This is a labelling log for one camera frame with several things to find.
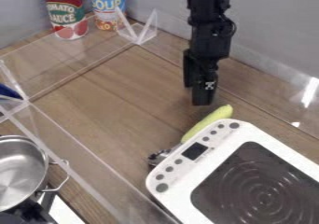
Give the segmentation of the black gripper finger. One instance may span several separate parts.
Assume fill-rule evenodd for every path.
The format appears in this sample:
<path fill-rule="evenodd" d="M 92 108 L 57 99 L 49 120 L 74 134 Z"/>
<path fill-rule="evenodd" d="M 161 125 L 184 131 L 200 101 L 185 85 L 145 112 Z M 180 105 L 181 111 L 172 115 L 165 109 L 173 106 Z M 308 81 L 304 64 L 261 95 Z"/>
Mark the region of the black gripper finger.
<path fill-rule="evenodd" d="M 189 50 L 182 51 L 182 82 L 184 87 L 192 87 L 193 78 L 192 78 L 193 64 L 192 58 L 189 55 Z"/>
<path fill-rule="evenodd" d="M 209 105 L 216 93 L 217 76 L 194 76 L 192 86 L 192 104 Z"/>

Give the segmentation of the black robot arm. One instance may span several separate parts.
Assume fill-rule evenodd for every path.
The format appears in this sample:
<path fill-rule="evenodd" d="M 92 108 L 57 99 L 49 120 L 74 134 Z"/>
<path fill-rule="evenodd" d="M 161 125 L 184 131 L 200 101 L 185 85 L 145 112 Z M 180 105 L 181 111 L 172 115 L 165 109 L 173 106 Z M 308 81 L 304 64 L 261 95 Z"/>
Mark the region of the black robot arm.
<path fill-rule="evenodd" d="M 229 56 L 234 22 L 224 15 L 230 0 L 186 0 L 192 27 L 182 51 L 182 82 L 192 89 L 192 104 L 209 105 L 217 85 L 217 62 Z"/>

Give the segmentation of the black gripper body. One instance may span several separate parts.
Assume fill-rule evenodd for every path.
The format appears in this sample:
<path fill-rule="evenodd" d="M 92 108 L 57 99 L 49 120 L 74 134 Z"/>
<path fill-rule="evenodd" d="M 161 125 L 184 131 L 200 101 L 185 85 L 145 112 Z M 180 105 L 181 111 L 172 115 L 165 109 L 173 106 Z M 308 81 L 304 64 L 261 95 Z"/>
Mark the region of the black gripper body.
<path fill-rule="evenodd" d="M 217 62 L 229 57 L 236 25 L 232 21 L 189 22 L 192 26 L 189 55 L 192 78 L 198 73 L 214 73 Z"/>

